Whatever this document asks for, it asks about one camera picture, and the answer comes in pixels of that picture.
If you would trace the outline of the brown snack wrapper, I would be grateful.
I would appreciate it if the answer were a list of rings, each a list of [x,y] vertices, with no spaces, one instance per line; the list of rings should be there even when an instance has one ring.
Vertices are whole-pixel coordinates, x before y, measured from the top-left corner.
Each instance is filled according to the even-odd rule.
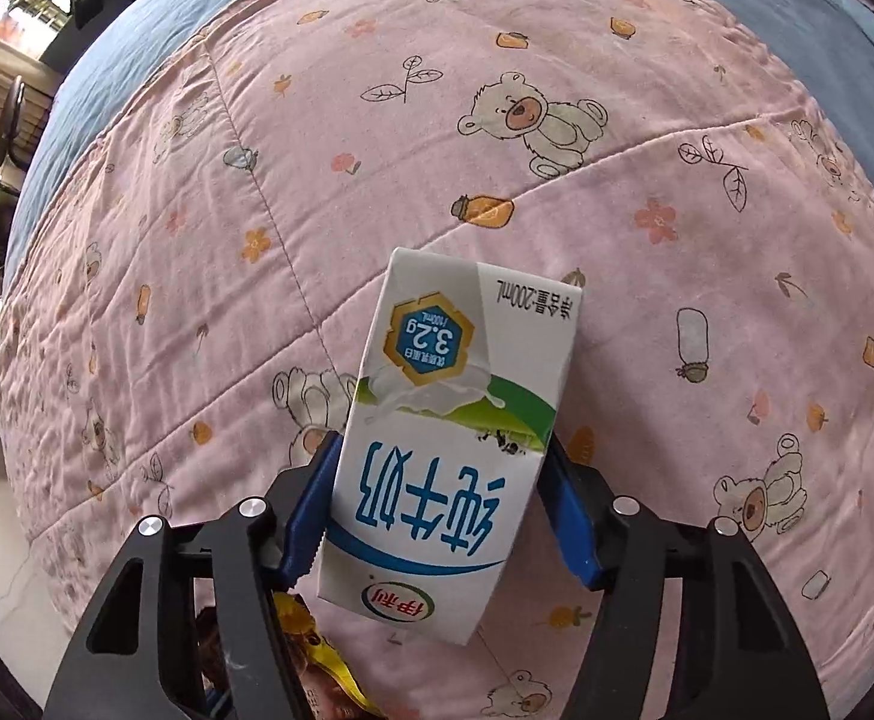
[[[315,617],[300,595],[273,595],[277,621],[286,634],[294,670],[315,718],[385,718],[362,691],[330,641],[318,632]],[[196,616],[197,660],[212,718],[235,718],[214,606]]]

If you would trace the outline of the pink bear-print quilt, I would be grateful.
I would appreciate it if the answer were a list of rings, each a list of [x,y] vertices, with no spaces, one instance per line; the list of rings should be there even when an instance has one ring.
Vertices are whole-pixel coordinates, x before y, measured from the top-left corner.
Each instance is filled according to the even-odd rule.
[[[235,0],[5,267],[0,431],[62,621],[136,520],[343,426],[398,247],[579,286],[558,434],[728,515],[834,717],[874,683],[874,185],[717,0]]]

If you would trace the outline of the white milk carton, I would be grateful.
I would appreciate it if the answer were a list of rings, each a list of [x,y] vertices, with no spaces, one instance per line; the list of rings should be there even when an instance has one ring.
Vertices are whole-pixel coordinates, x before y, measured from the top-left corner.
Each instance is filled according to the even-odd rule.
[[[334,478],[323,600],[468,642],[540,474],[580,309],[574,284],[391,254]]]

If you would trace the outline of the brown desk chair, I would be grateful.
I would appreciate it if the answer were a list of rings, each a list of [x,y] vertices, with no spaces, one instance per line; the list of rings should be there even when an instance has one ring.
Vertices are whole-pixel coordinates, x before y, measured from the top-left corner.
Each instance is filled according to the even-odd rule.
[[[25,109],[27,85],[20,75],[10,83],[0,115],[0,191],[18,197],[22,177],[30,167],[27,154],[16,147]]]

